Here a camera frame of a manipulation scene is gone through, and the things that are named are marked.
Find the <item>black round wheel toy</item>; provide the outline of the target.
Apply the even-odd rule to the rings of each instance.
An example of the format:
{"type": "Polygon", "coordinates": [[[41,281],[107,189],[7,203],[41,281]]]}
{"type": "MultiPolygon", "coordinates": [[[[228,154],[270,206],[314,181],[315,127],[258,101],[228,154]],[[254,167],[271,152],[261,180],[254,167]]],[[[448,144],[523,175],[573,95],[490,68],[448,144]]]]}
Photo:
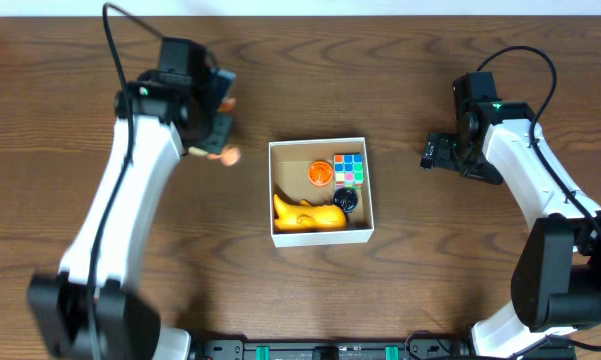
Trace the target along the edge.
{"type": "Polygon", "coordinates": [[[359,203],[359,197],[354,188],[343,187],[334,192],[333,204],[338,206],[345,214],[352,213],[359,203]]]}

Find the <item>orange plastic duck toy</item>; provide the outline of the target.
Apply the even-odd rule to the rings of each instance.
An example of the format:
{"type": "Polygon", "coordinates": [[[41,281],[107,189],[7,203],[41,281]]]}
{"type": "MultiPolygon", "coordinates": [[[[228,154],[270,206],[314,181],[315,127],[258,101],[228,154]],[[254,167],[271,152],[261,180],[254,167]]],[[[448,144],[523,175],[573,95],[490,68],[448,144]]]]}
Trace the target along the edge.
{"type": "Polygon", "coordinates": [[[305,200],[299,204],[273,197],[276,213],[274,229],[279,232],[338,231],[346,228],[347,218],[337,205],[312,206],[305,200]]]}

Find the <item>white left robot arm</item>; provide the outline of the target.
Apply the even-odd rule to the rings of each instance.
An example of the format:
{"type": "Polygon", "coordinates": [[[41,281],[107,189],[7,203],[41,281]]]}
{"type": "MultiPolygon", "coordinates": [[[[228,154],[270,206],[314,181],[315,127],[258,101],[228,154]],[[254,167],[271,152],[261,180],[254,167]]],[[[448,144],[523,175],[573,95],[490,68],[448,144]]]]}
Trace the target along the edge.
{"type": "Polygon", "coordinates": [[[56,276],[36,274],[27,300],[47,351],[61,359],[187,359],[192,337],[162,323],[138,294],[144,250],[167,180],[188,154],[222,155],[234,118],[222,111],[234,73],[151,71],[115,104],[110,157],[56,276]]]}

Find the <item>plush yellow duck toy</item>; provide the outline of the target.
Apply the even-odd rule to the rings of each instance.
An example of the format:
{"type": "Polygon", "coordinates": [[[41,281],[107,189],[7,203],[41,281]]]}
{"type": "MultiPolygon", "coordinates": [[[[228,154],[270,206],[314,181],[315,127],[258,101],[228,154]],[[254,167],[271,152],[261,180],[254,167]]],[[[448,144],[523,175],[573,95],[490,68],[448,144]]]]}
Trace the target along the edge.
{"type": "MultiPolygon", "coordinates": [[[[236,107],[236,99],[235,98],[225,98],[221,103],[218,111],[220,113],[228,113],[234,110],[236,107]]],[[[234,146],[225,146],[219,154],[209,153],[205,150],[195,147],[188,148],[188,154],[197,156],[197,157],[205,157],[209,160],[219,160],[224,166],[230,167],[235,165],[241,158],[241,151],[238,147],[234,146]]]]}

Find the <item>orange round wheel toy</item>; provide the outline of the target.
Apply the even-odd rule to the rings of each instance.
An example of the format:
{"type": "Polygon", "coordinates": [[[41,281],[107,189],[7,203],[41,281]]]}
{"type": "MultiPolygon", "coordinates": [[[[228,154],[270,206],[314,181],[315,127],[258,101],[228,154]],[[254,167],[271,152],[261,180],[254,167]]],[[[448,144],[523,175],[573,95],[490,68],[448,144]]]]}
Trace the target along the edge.
{"type": "Polygon", "coordinates": [[[308,168],[308,179],[316,187],[329,185],[334,177],[332,166],[326,161],[315,161],[308,168]]]}

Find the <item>colourful puzzle cube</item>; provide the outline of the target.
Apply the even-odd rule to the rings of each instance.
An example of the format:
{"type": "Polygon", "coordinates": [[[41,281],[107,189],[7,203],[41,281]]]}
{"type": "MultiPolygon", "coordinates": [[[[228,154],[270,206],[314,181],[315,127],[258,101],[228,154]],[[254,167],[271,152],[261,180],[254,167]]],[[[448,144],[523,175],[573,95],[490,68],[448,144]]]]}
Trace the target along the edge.
{"type": "Polygon", "coordinates": [[[333,157],[334,188],[360,190],[365,180],[363,156],[355,154],[335,154],[333,157]]]}

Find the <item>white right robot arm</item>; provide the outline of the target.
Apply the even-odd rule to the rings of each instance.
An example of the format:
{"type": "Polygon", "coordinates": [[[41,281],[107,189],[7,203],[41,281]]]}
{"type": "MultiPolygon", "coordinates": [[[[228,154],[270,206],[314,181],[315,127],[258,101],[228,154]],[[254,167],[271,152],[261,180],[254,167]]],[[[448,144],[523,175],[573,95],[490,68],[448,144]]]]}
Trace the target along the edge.
{"type": "Polygon", "coordinates": [[[428,135],[421,166],[506,184],[530,229],[510,302],[471,329],[473,354],[516,359],[601,324],[601,206],[560,164],[527,104],[462,107],[455,133],[428,135]]]}

